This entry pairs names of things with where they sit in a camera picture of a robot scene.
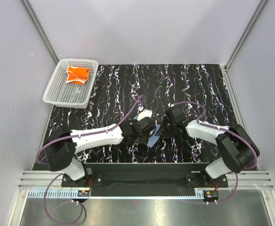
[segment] black marble tabletop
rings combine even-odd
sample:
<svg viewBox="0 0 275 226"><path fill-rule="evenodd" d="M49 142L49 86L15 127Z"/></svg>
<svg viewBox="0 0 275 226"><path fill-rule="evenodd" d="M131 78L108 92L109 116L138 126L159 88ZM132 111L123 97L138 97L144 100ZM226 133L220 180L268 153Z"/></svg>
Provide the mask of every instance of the black marble tabletop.
<svg viewBox="0 0 275 226"><path fill-rule="evenodd" d="M59 126L92 129L117 123L139 95L145 109L159 123L171 104L194 101L205 106L204 119L218 125L233 125L235 115L219 65L100 65L86 109L54 106L46 133ZM202 110L183 106L187 116ZM138 113L136 109L131 119ZM210 162L219 157L215 145L188 136L162 139L152 147L141 144L106 145L77 154L87 162Z"/></svg>

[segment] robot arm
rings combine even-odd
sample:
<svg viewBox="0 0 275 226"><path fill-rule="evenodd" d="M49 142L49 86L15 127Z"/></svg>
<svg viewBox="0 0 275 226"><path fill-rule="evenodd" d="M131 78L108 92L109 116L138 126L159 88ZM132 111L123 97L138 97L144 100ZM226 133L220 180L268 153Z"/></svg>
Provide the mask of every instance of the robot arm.
<svg viewBox="0 0 275 226"><path fill-rule="evenodd" d="M61 170L72 180L78 180L86 175L86 170L82 163L73 157L74 154L102 145L147 144L150 132L155 129L155 124L150 119L151 115L152 111L144 110L134 120L126 120L117 127L113 124L104 128L71 131L68 128L59 127L46 143L61 137L77 136L56 142L45 149L49 170Z"/></svg>
<svg viewBox="0 0 275 226"><path fill-rule="evenodd" d="M231 171L239 173L254 162L252 151L242 141L225 131L206 127L202 124L199 124L196 120L187 119L181 109L173 106L166 111L166 116L162 123L161 135L164 137L172 137L174 133L187 133L190 137L200 138L217 145L221 157L213 161L205 169L206 173L212 179ZM254 148L257 156L260 155L258 148L241 125L236 124L232 127L220 126L219 128L230 130L244 138Z"/></svg>

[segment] metal floor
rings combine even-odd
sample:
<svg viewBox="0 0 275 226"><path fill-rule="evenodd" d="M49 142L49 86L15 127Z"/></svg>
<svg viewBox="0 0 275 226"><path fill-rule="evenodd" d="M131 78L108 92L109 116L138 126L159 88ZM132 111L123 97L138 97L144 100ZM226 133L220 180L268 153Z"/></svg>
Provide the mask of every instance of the metal floor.
<svg viewBox="0 0 275 226"><path fill-rule="evenodd" d="M229 196L220 191L220 200ZM80 208L73 203L54 210L63 199L47 199L51 216L62 222L77 218ZM271 226L260 191L240 190L233 199L219 205L200 205L180 200L99 200L84 203L87 218L83 226ZM56 225L45 217L42 199L28 199L21 226Z"/></svg>

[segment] white wall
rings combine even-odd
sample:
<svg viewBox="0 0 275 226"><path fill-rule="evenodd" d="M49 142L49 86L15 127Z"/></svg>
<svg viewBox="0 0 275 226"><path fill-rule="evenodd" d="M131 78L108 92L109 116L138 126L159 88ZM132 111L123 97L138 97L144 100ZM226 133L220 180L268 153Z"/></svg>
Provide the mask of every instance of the white wall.
<svg viewBox="0 0 275 226"><path fill-rule="evenodd" d="M19 0L0 0L0 226L6 225L23 170L29 170L55 65Z"/></svg>
<svg viewBox="0 0 275 226"><path fill-rule="evenodd" d="M225 64L259 0L30 0L58 57Z"/></svg>
<svg viewBox="0 0 275 226"><path fill-rule="evenodd" d="M267 4L229 71L261 151L259 165L269 170L275 187L275 0Z"/></svg>

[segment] orange towel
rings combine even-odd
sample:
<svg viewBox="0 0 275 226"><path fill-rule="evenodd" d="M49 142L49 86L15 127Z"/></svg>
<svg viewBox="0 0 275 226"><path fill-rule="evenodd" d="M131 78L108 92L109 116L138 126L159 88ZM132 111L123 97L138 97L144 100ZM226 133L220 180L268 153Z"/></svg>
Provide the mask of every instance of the orange towel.
<svg viewBox="0 0 275 226"><path fill-rule="evenodd" d="M73 67L69 66L67 68L67 81L66 83L76 83L83 85L88 79L90 75L90 70L88 68L83 67Z"/></svg>

